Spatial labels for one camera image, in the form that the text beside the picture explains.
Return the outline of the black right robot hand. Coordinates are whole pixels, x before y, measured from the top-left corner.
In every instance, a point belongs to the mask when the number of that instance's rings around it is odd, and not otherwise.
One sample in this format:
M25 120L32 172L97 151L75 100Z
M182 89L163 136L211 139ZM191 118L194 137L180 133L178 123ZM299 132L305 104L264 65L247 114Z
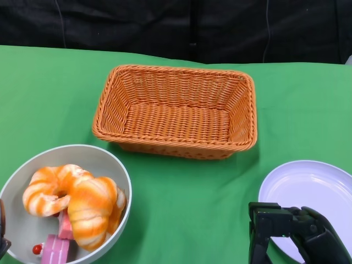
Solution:
M351 256L326 217L309 207L249 203L249 263L271 263L270 238L289 237L305 263L351 263Z

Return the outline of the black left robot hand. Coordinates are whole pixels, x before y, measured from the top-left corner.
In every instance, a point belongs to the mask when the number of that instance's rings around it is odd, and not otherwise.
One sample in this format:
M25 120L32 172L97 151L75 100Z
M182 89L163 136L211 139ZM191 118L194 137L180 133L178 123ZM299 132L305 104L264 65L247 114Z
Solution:
M4 208L4 203L2 199L0 199L0 206L1 206L1 223L0 223L0 230L1 230L1 239L0 239L0 259L5 255L5 253L8 251L8 249L11 246L11 242L6 239L5 233L6 233L6 213L5 213L5 208Z

